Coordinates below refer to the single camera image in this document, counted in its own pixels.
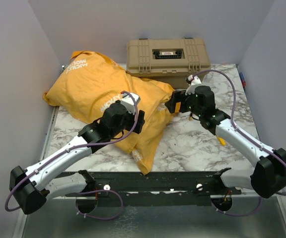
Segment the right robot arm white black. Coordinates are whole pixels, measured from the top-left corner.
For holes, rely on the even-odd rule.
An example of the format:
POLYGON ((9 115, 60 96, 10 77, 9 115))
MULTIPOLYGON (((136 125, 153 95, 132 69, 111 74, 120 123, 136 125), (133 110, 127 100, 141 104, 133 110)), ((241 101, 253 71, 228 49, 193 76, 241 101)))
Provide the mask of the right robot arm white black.
POLYGON ((208 86, 197 86, 193 93, 174 91, 165 104, 170 113, 192 113, 201 126, 240 152, 253 166, 251 170, 227 169, 212 181, 212 188, 223 194, 230 187, 254 190, 269 198, 286 187, 286 150, 273 149, 257 140, 216 108, 215 95, 208 86))

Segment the tan plastic toolbox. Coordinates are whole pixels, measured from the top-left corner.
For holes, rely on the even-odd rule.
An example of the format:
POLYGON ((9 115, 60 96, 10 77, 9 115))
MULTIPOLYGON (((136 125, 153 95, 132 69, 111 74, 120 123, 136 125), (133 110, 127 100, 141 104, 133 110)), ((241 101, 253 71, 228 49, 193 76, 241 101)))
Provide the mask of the tan plastic toolbox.
POLYGON ((211 69, 201 38, 136 39, 127 43, 127 72, 186 89, 186 78, 211 69))

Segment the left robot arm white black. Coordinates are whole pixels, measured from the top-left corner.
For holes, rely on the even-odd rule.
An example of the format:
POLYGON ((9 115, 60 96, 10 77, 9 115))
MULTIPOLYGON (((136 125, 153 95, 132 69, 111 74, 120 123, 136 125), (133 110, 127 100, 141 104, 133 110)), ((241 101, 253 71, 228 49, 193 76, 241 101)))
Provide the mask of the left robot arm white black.
POLYGON ((102 117, 87 124, 66 146, 52 156, 23 169, 10 172, 10 197, 25 215, 39 210, 51 194, 46 186, 60 173, 79 160, 90 156, 106 145, 121 142, 131 133, 139 134, 144 124, 144 111, 138 100, 126 99, 111 104, 102 117))

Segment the orange Mickey Mouse pillowcase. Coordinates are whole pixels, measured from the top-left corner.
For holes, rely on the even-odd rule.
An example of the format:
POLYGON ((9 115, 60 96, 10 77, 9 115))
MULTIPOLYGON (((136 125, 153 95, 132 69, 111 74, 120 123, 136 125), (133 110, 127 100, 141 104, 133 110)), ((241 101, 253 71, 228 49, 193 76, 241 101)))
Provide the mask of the orange Mickey Mouse pillowcase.
POLYGON ((165 106, 174 91, 169 84, 131 76, 101 53, 78 51, 73 52, 70 64, 44 93, 43 100, 50 106, 63 106, 77 120, 91 123, 121 99, 123 91, 139 95, 138 109, 145 112, 145 123, 140 134, 132 133, 116 145, 131 153, 146 175, 152 170, 165 127, 174 117, 165 106))

